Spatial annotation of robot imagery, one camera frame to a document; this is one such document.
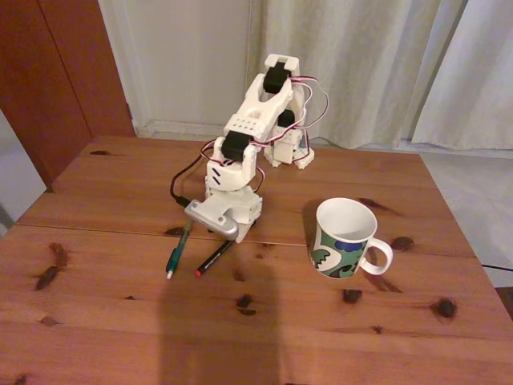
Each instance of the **pen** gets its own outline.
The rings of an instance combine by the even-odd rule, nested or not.
[[[171,256],[169,257],[168,264],[166,265],[166,273],[168,273],[168,279],[171,279],[173,273],[176,270],[176,267],[178,266],[178,261],[180,260],[180,256],[184,251],[185,242],[187,241],[187,237],[189,235],[189,232],[191,231],[191,227],[192,221],[188,220],[187,224],[184,227],[184,233],[182,234],[182,237],[180,237],[180,241],[178,242],[178,246],[173,249]]]
[[[197,277],[200,277],[201,275],[203,275],[203,273],[205,271],[207,271],[207,269],[210,267],[210,265],[212,263],[214,263],[216,261],[216,259],[219,258],[222,255],[222,253],[224,253],[228,249],[228,247],[230,247],[232,244],[233,244],[233,241],[226,241],[223,245],[221,245],[221,247],[219,249],[217,249],[214,252],[214,254],[212,254],[210,257],[208,257],[208,259],[205,262],[203,262],[200,267],[198,267],[196,269],[194,274]]]

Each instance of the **mug handle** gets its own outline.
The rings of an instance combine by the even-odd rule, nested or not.
[[[364,269],[367,273],[371,273],[374,275],[381,275],[387,271],[392,263],[392,259],[394,258],[394,252],[392,248],[385,243],[384,241],[380,241],[379,239],[372,238],[369,240],[369,247],[376,247],[380,249],[386,256],[386,264],[384,266],[376,266],[367,261],[365,257],[360,261],[360,267]]]

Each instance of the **green pen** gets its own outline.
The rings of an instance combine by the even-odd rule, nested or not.
[[[171,256],[169,257],[168,264],[166,265],[166,273],[168,273],[168,279],[171,279],[173,273],[176,270],[176,267],[178,266],[178,261],[180,260],[180,256],[184,251],[185,242],[187,241],[187,237],[189,235],[189,232],[191,231],[191,227],[192,221],[189,219],[184,227],[184,233],[182,234],[182,237],[178,242],[178,246],[173,249]]]

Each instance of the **robotic arm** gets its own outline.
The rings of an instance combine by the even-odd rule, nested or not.
[[[248,185],[259,169],[258,152],[264,148],[273,167],[294,162],[304,168],[314,158],[303,130],[294,129],[306,113],[304,89],[291,80],[299,76],[299,60],[270,55],[265,67],[267,73],[256,76],[224,127],[225,136],[213,143],[205,201],[193,200],[185,208],[191,219],[236,243],[242,242],[262,210],[262,198]]]

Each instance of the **white mug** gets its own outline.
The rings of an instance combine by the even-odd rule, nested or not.
[[[369,208],[347,198],[332,198],[317,208],[317,231],[310,261],[326,277],[349,278],[361,267],[379,275],[392,263],[394,252],[384,241],[374,238],[378,220]],[[376,266],[367,261],[369,247],[386,255],[386,264]]]

